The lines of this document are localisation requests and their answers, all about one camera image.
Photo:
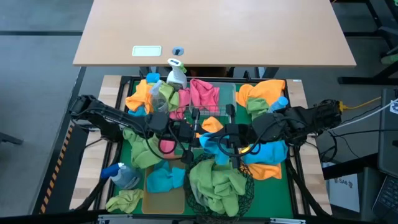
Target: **pink cloth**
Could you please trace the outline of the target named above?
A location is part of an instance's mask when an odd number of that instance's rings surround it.
[[[169,140],[160,140],[160,150],[162,152],[170,152],[174,148],[175,142]],[[165,158],[174,158],[174,152],[163,154]]]
[[[218,97],[220,88],[198,79],[191,79],[191,99],[193,105],[199,110],[206,108],[208,111],[218,112]]]
[[[190,90],[188,88],[178,91],[178,98],[180,100],[179,108],[170,112],[170,118],[174,120],[184,119],[184,111],[190,102]]]

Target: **white cable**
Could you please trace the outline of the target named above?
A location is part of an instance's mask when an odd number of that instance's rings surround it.
[[[380,111],[382,111],[382,110],[388,108],[392,103],[395,103],[396,101],[398,101],[398,99],[395,99],[394,101],[391,101],[391,102],[390,102],[389,104],[387,104],[386,106],[383,106],[382,108],[378,109],[377,111],[375,111],[375,112],[373,112],[373,113],[371,113],[371,114],[366,115],[366,116],[363,117],[363,118],[359,118],[359,119],[356,119],[355,121],[352,121],[352,122],[349,122],[349,123],[346,123],[346,124],[342,124],[342,125],[337,126],[337,127],[335,127],[335,128],[329,129],[328,131],[336,130],[336,129],[338,129],[338,128],[347,126],[347,125],[349,125],[349,124],[353,124],[353,123],[357,123],[358,121],[362,121],[363,119],[366,119],[366,118],[368,118],[368,117],[370,117],[370,116],[372,116],[372,115],[375,115],[375,114],[377,114],[378,112],[380,112]]]

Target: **wooden table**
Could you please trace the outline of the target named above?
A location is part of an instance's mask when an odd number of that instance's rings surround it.
[[[115,106],[116,96],[119,90],[120,76],[107,75],[104,77],[103,84],[99,93],[98,99],[103,103]],[[301,80],[287,80],[287,86],[289,90],[290,104],[292,106],[303,106],[307,107],[307,101],[303,90]],[[127,96],[128,85],[124,87],[123,99]],[[122,100],[121,108],[124,108],[124,100]],[[99,132],[89,133],[87,143],[93,142],[100,138]],[[310,138],[307,141],[316,144],[314,140]],[[86,198],[95,187],[98,182],[98,178],[101,172],[101,165],[104,158],[106,143],[104,141],[99,142],[88,147],[85,150],[83,159],[81,162],[78,178],[75,185],[70,208],[76,208],[79,206],[84,198]],[[304,144],[300,150],[300,156],[302,161],[302,168],[305,178],[305,185],[314,196],[315,200],[321,205],[321,207],[331,214],[331,208],[329,203],[328,194],[326,192],[325,181],[323,179],[322,167],[319,160],[319,154],[317,149],[313,146]],[[104,208],[106,195],[108,192],[108,183],[103,189],[102,199],[99,208]],[[299,189],[295,188],[296,199],[298,202],[298,212],[304,214],[302,198]]]
[[[133,57],[159,45],[160,57]],[[184,54],[175,56],[174,47]],[[74,65],[353,67],[329,0],[95,0]]]

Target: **white spray bottle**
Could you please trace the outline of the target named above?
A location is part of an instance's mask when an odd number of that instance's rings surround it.
[[[184,64],[177,59],[170,58],[167,60],[173,70],[167,76],[166,83],[174,87],[175,91],[185,89],[187,87],[187,76],[184,74],[187,72]]]

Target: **round grommet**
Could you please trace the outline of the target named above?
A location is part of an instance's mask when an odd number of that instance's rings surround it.
[[[173,54],[176,56],[181,56],[182,54],[184,54],[184,49],[182,47],[174,47]]]

